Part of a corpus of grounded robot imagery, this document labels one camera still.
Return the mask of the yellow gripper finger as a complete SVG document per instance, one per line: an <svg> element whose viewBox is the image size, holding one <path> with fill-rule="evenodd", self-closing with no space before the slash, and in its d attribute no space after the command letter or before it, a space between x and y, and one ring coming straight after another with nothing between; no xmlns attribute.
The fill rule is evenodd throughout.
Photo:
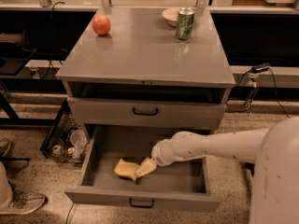
<svg viewBox="0 0 299 224"><path fill-rule="evenodd" d="M135 170L137 177L142 177L153 172L157 168L157 164L154 159L146 158L142 161L139 167Z"/></svg>

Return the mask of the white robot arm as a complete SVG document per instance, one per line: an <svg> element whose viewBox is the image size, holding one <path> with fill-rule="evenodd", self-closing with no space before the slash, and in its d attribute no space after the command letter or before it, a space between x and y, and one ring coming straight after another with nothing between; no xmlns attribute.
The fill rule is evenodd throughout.
<svg viewBox="0 0 299 224"><path fill-rule="evenodd" d="M178 132L158 142L135 170L138 177L157 166L205 155L255 165L249 224L299 223L299 118L270 129L201 135Z"/></svg>

